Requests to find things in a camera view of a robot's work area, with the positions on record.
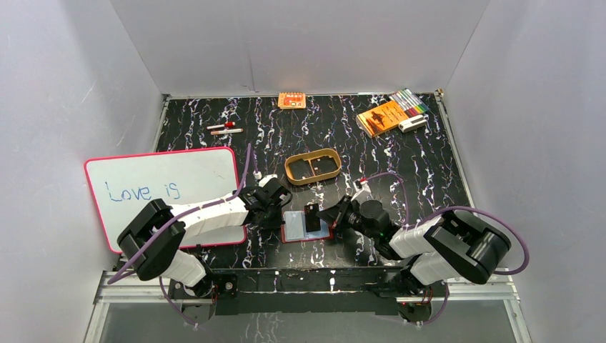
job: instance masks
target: small box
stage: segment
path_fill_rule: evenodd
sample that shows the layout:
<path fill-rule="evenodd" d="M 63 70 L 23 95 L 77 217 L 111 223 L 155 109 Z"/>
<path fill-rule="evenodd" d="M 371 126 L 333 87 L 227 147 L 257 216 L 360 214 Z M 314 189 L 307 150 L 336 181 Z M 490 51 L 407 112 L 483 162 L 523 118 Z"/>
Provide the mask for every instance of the small box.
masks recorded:
<path fill-rule="evenodd" d="M 305 93 L 280 93 L 278 96 L 278 107 L 281 109 L 304 109 Z"/>

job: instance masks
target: orange box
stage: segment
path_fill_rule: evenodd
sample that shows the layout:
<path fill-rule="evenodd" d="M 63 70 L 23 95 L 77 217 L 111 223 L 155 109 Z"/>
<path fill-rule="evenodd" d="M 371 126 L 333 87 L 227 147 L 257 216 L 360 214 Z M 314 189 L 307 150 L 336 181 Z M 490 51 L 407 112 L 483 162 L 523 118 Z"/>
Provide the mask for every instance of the orange box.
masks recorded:
<path fill-rule="evenodd" d="M 402 107 L 392 100 L 358 114 L 356 122 L 369 137 L 376 137 L 395 128 L 402 120 L 408 118 Z"/>
<path fill-rule="evenodd" d="M 278 107 L 281 109 L 304 109 L 305 93 L 280 93 L 278 96 Z"/>

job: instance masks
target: glass panel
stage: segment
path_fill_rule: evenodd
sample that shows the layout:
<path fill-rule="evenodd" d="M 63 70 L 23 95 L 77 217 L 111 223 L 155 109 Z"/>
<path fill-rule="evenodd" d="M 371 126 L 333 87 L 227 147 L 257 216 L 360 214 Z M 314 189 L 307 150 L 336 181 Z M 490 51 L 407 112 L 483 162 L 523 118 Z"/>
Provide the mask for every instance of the glass panel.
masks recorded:
<path fill-rule="evenodd" d="M 186 313 L 204 318 L 208 306 Z M 112 304 L 101 342 L 515 342 L 502 300 L 449 302 L 421 329 L 371 313 L 281 312 L 214 316 L 202 327 L 184 327 L 168 304 Z"/>

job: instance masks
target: black marbled table surface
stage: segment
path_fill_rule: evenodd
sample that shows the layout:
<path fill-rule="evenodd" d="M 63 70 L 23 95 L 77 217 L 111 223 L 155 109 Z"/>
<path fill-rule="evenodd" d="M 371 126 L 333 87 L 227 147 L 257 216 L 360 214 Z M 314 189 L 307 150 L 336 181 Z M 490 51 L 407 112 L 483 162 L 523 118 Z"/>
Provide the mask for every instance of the black marbled table surface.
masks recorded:
<path fill-rule="evenodd" d="M 324 208 L 343 195 L 353 194 L 353 183 L 378 172 L 396 172 L 405 180 L 410 218 L 404 218 L 404 197 L 391 176 L 370 181 L 373 197 L 382 201 L 391 218 L 414 224 L 434 210 L 469 205 L 459 169 L 447 138 L 434 94 L 421 94 L 430 111 L 427 126 L 403 134 L 393 129 L 370 139 L 355 122 L 355 116 L 389 101 L 386 95 L 308 96 L 307 108 L 282 110 L 277 97 L 228 99 L 170 99 L 157 151 L 229 146 L 237 157 L 238 172 L 244 169 L 250 142 L 263 175 L 277 174 L 293 191 L 285 210 L 302 210 L 316 202 Z M 240 134 L 212 136 L 206 127 L 235 121 Z M 302 187 L 292 186 L 284 175 L 289 156 L 332 148 L 339 152 L 342 170 L 336 179 Z M 247 178 L 254 183 L 251 173 Z M 242 244 L 209 247 L 203 251 L 212 268 L 347 268 L 394 266 L 382 258 L 372 241 L 348 230 L 332 239 L 282 243 L 279 232 L 247 229 Z"/>

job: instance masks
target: white eraser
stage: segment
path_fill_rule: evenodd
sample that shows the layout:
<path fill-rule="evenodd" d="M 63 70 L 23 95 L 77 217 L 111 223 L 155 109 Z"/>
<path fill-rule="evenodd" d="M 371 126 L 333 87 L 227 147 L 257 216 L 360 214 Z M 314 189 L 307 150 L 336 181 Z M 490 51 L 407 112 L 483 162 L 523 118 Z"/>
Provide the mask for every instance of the white eraser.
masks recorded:
<path fill-rule="evenodd" d="M 412 131 L 427 124 L 427 120 L 422 115 L 401 121 L 398 124 L 399 130 L 402 132 Z"/>

